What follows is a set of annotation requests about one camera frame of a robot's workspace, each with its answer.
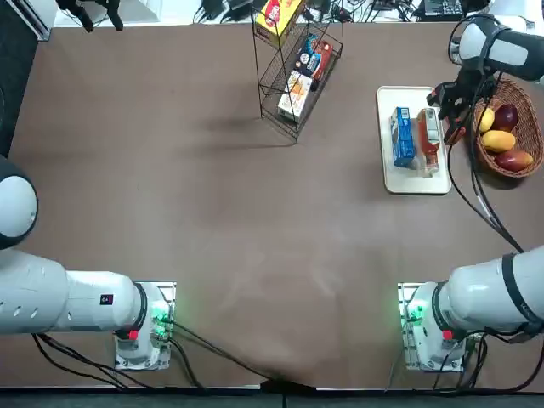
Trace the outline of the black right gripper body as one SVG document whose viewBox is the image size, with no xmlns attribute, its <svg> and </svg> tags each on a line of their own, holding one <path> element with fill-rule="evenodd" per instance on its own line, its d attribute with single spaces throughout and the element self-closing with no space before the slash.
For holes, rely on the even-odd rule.
<svg viewBox="0 0 544 408">
<path fill-rule="evenodd" d="M 455 80 L 457 97 L 472 100 L 483 78 L 480 71 L 462 67 Z"/>
</svg>

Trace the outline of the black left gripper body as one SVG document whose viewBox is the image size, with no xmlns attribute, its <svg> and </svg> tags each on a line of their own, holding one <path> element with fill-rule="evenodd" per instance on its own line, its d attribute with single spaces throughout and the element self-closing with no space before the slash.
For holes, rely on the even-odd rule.
<svg viewBox="0 0 544 408">
<path fill-rule="evenodd" d="M 98 4 L 104 9 L 118 9 L 120 5 L 119 0 L 56 0 L 56 3 L 60 9 L 74 9 L 86 3 Z"/>
</svg>

